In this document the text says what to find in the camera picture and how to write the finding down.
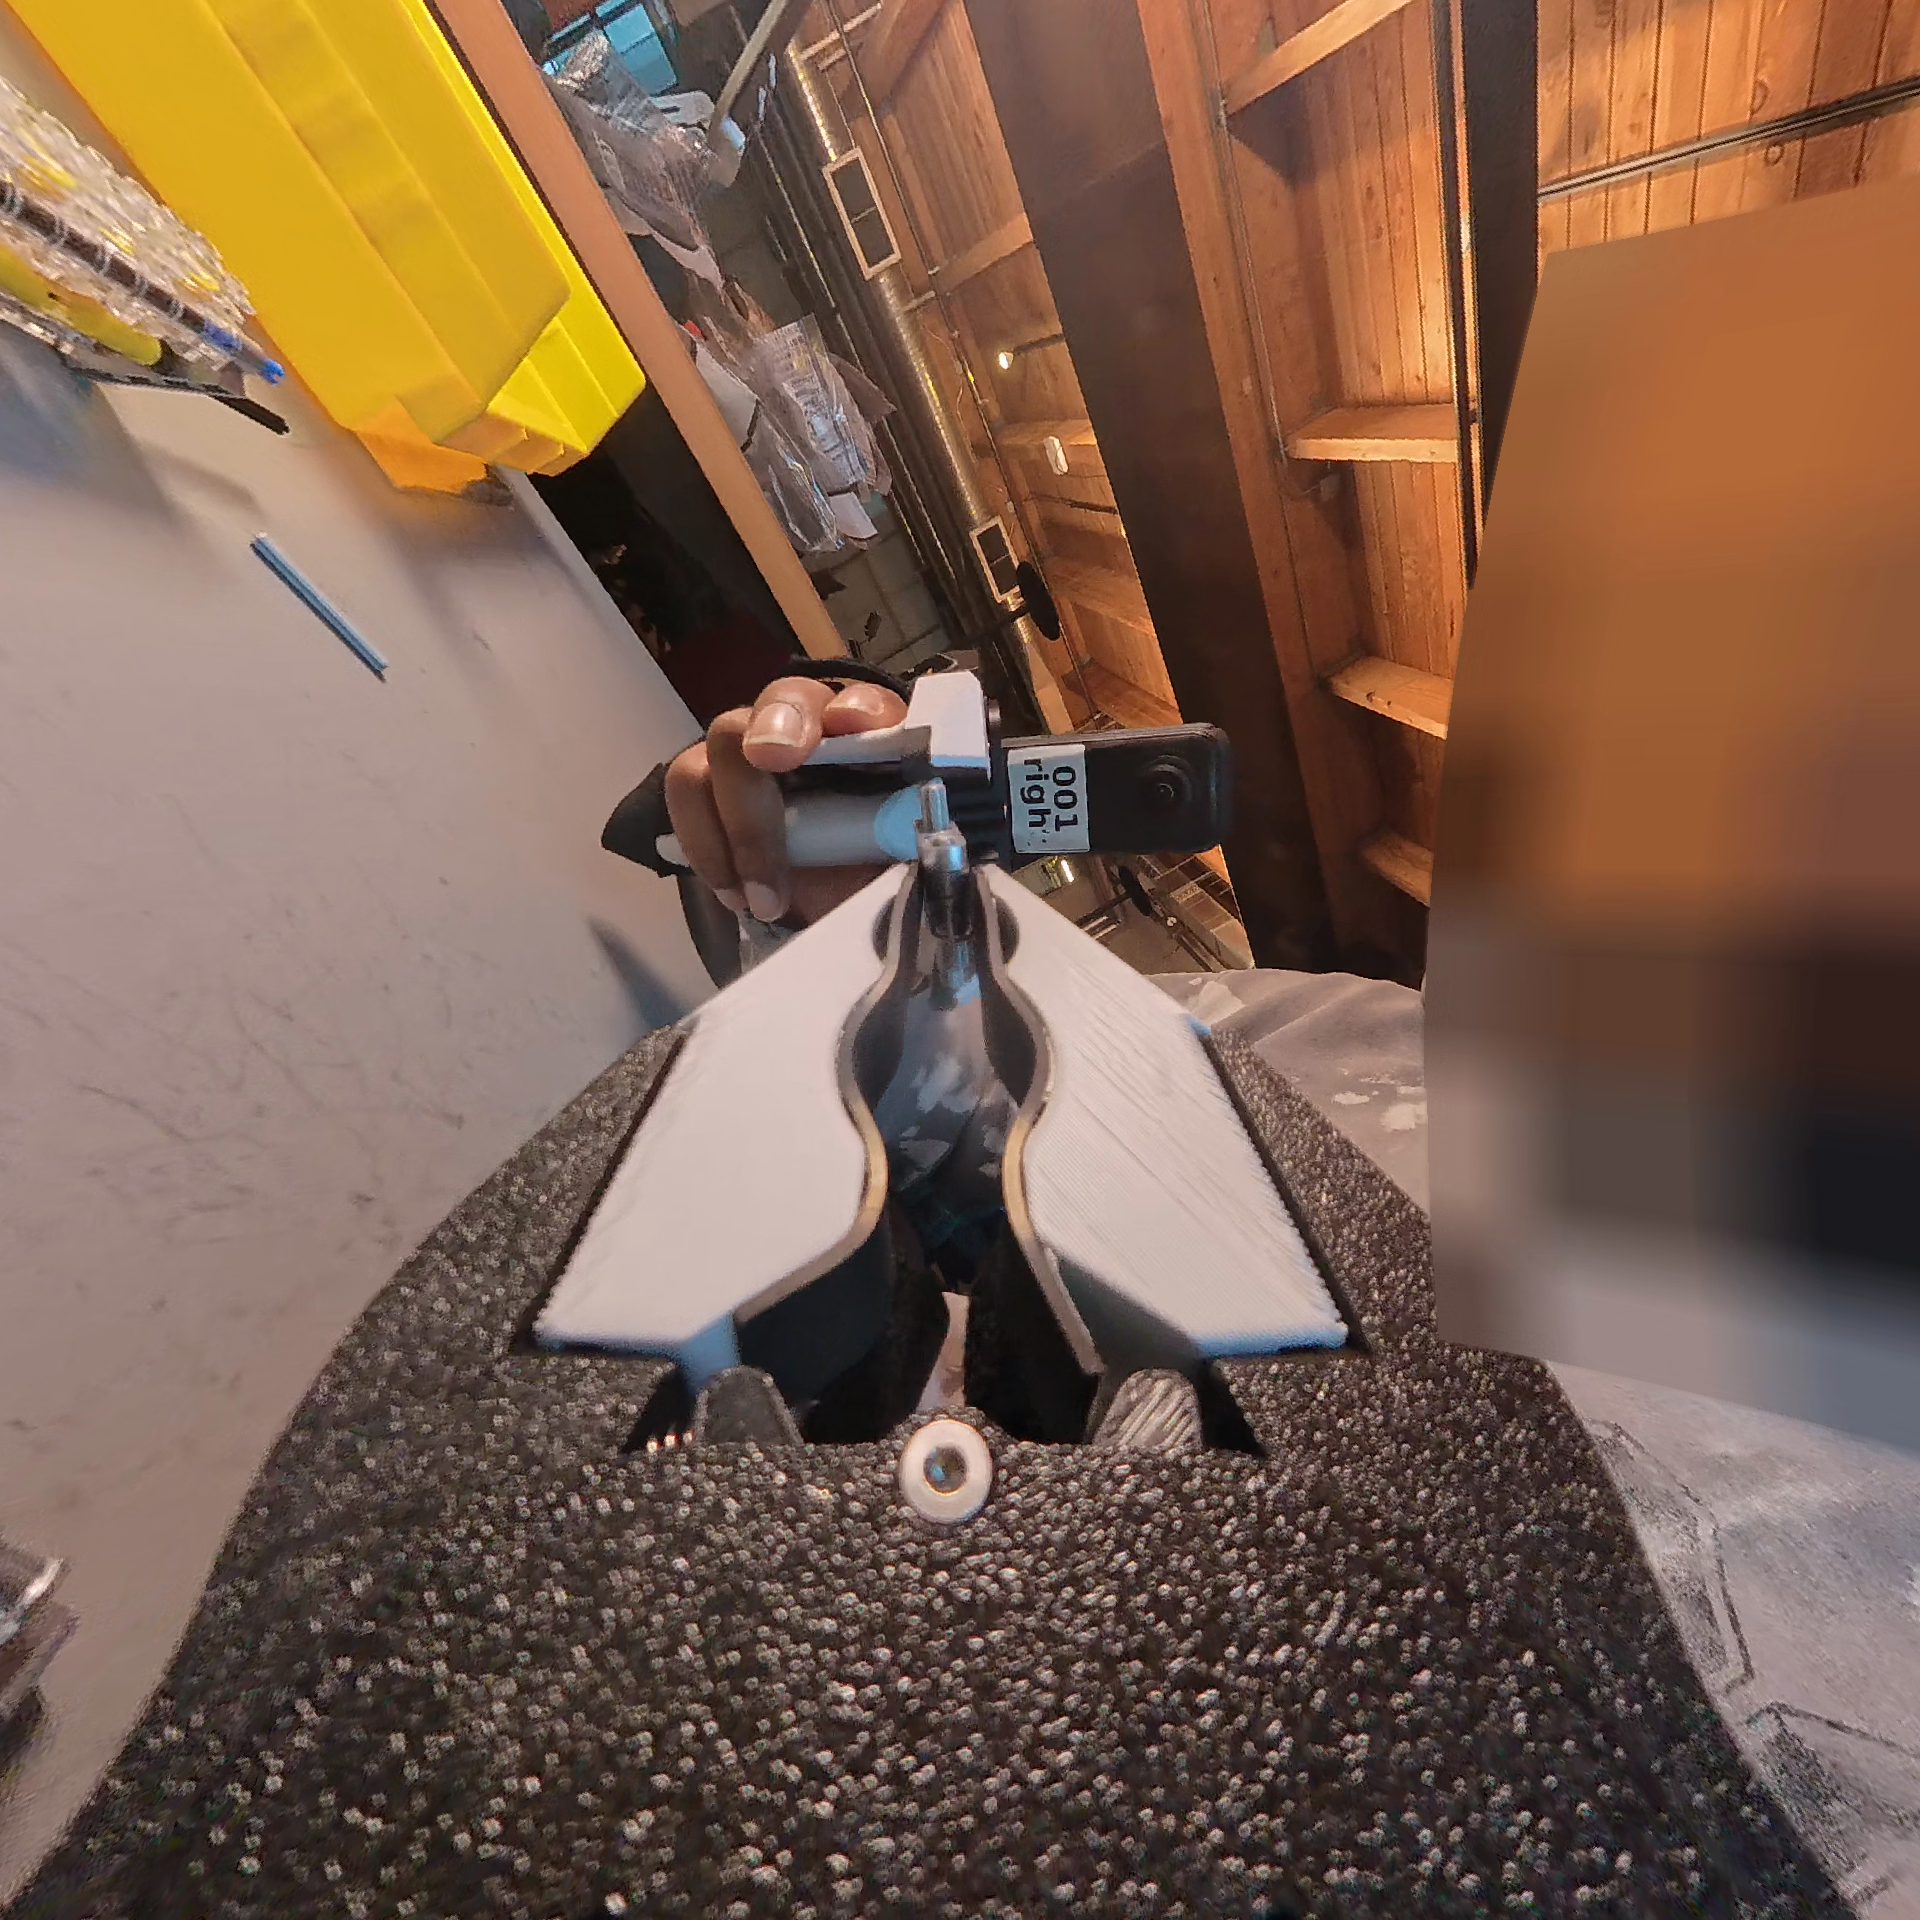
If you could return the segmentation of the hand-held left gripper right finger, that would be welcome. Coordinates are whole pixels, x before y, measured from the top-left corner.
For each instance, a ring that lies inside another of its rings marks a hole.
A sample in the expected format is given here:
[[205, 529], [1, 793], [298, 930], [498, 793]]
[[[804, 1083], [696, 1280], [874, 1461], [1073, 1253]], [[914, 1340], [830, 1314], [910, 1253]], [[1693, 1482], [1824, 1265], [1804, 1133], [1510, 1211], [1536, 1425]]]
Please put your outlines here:
[[1336, 1288], [1208, 1047], [1208, 1031], [1002, 871], [977, 875], [980, 1021], [1014, 1103], [1001, 1207], [1033, 1308], [1018, 1361], [1066, 1401], [1138, 1372], [1335, 1354]]

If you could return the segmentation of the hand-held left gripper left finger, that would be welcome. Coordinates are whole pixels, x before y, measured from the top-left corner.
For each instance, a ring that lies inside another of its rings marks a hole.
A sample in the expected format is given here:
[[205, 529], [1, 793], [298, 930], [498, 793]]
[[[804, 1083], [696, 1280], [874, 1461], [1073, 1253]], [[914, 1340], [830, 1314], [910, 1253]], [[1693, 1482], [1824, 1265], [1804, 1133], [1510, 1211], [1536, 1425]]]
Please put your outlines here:
[[748, 1364], [799, 1411], [911, 1411], [940, 1290], [897, 1256], [877, 1106], [908, 1055], [920, 890], [888, 871], [681, 1027], [534, 1313], [552, 1351]]

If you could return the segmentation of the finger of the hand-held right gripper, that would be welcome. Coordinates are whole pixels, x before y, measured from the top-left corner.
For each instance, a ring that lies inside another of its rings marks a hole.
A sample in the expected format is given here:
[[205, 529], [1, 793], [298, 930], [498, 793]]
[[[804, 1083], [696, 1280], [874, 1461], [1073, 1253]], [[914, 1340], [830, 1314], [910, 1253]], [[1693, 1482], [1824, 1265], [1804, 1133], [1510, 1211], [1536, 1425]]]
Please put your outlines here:
[[928, 779], [951, 793], [992, 792], [994, 745], [990, 703], [974, 673], [918, 677], [905, 695], [903, 721], [854, 735], [826, 735], [785, 776], [788, 797], [886, 797]]
[[809, 788], [783, 803], [783, 857], [796, 871], [917, 863], [920, 837], [940, 827], [918, 788]]

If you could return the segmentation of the grey brick beam assembly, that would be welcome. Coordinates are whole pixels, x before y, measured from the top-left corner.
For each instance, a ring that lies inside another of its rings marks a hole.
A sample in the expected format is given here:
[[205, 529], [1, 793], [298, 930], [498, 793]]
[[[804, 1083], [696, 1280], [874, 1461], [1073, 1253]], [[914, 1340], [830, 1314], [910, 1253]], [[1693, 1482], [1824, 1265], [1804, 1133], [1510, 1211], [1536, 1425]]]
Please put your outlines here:
[[917, 852], [917, 992], [928, 997], [932, 1013], [952, 1016], [977, 994], [980, 901], [966, 837], [951, 825], [930, 793], [922, 795], [922, 815], [917, 821]]

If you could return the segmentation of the person's right hand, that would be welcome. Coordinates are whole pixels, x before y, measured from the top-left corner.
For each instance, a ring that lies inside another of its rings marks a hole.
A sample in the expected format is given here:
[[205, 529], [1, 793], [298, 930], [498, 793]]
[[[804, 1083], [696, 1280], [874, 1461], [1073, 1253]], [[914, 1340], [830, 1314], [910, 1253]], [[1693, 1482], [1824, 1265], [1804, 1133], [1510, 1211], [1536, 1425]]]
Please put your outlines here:
[[882, 866], [796, 871], [778, 777], [826, 737], [894, 729], [903, 721], [905, 700], [888, 688], [797, 677], [716, 716], [704, 741], [673, 757], [662, 784], [669, 829], [690, 869], [721, 905], [759, 923], [799, 928], [834, 913]]

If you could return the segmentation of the clear plastic bags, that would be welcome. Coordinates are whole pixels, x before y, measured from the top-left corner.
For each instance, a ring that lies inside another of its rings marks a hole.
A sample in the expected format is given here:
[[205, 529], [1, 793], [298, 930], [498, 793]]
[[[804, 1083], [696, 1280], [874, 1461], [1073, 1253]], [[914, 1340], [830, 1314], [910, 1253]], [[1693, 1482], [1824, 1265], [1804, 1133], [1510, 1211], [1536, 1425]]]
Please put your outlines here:
[[872, 413], [847, 385], [813, 319], [774, 322], [725, 272], [713, 210], [736, 186], [749, 128], [733, 108], [762, 108], [769, 58], [716, 100], [686, 88], [647, 5], [615, 5], [546, 44], [543, 82], [615, 227], [664, 281], [660, 301], [736, 450], [809, 569], [877, 540], [872, 506], [890, 491]]

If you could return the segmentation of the light wooden beam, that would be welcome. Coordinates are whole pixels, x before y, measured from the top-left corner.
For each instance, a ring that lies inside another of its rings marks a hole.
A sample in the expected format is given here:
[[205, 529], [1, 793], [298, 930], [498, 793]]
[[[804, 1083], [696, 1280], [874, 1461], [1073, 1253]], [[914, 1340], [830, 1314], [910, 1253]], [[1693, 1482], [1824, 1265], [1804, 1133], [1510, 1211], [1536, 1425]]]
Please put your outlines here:
[[782, 619], [807, 656], [842, 656], [847, 645], [708, 393], [690, 336], [669, 319], [618, 228], [510, 12], [496, 3], [431, 9], [634, 354], [647, 380], [637, 413], [669, 420], [682, 445], [681, 465], [702, 475], [668, 516], [690, 516], [686, 538], [706, 540], [725, 583], [765, 619]]

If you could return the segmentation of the small yellow parts bin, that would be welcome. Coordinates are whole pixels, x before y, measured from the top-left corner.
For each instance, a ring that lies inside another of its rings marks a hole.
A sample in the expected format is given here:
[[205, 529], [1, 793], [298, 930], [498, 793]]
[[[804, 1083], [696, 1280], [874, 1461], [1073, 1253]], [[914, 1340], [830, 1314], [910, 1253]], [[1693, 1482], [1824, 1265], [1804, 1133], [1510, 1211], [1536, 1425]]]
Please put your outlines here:
[[644, 372], [580, 272], [500, 389], [431, 439], [400, 400], [352, 433], [398, 488], [466, 493], [490, 473], [554, 475], [596, 450], [644, 389]]

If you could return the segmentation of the thin grey axle rod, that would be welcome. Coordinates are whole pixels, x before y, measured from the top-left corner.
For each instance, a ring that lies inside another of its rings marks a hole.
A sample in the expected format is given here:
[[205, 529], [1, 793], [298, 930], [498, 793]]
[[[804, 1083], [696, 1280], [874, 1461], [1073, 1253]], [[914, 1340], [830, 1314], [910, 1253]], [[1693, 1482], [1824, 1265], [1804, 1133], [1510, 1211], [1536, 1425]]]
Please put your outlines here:
[[391, 673], [388, 658], [372, 645], [367, 635], [352, 621], [352, 618], [318, 588], [298, 564], [266, 536], [254, 536], [249, 543], [252, 555], [281, 583], [294, 601], [322, 625], [374, 679], [386, 679]]

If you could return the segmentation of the large yellow parts bin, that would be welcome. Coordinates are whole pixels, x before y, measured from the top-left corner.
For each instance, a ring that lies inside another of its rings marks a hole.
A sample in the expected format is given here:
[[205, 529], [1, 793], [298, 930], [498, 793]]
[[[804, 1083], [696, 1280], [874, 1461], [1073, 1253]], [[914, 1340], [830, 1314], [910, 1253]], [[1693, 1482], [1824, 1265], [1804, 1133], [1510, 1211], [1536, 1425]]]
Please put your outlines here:
[[559, 241], [422, 5], [7, 5], [209, 241], [341, 428], [437, 439], [567, 296]]

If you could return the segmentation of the yellow and clear brick model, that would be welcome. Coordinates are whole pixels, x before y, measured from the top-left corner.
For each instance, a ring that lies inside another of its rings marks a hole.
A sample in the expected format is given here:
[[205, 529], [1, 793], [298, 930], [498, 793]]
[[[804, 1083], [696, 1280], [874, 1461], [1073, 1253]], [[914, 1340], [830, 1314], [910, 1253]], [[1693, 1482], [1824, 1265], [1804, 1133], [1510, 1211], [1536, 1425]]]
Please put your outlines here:
[[182, 393], [286, 437], [282, 365], [202, 233], [1, 82], [1, 322], [98, 386]]

